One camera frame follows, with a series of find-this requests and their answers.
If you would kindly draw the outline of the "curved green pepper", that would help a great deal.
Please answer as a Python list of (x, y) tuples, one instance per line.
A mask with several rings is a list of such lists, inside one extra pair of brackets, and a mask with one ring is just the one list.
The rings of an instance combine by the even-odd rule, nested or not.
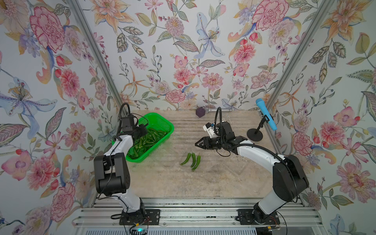
[(136, 141), (127, 153), (127, 157), (134, 162), (142, 162), (152, 152), (153, 148), (162, 143), (162, 139), (167, 134), (167, 131), (149, 128), (147, 135)]

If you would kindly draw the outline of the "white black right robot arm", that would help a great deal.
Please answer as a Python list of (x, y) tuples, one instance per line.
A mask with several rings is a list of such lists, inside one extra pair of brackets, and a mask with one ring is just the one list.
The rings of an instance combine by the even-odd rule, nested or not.
[(276, 154), (243, 136), (236, 136), (226, 121), (219, 124), (208, 122), (203, 126), (203, 130), (208, 135), (196, 142), (196, 147), (226, 150), (252, 160), (272, 174), (272, 191), (253, 207), (252, 214), (258, 220), (266, 219), (309, 188), (307, 176), (296, 156)]

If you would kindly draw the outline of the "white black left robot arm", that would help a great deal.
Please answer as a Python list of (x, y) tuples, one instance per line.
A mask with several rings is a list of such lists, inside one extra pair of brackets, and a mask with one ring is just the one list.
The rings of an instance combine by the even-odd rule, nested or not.
[(127, 214), (146, 214), (142, 200), (130, 190), (130, 173), (126, 161), (129, 150), (146, 134), (146, 126), (139, 125), (134, 114), (120, 117), (114, 144), (106, 153), (94, 159), (97, 193), (106, 199), (117, 200)]

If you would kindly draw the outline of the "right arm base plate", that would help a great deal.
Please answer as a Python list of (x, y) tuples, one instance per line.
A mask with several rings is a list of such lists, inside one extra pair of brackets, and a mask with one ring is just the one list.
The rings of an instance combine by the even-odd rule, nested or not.
[(254, 209), (238, 209), (237, 213), (235, 220), (241, 225), (276, 226), (281, 224), (276, 212), (266, 215)]

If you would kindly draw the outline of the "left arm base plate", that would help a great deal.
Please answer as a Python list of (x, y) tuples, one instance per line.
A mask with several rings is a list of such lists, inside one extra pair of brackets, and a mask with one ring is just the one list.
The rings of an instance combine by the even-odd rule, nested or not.
[(122, 212), (119, 225), (159, 225), (161, 210), (138, 210), (136, 212)]

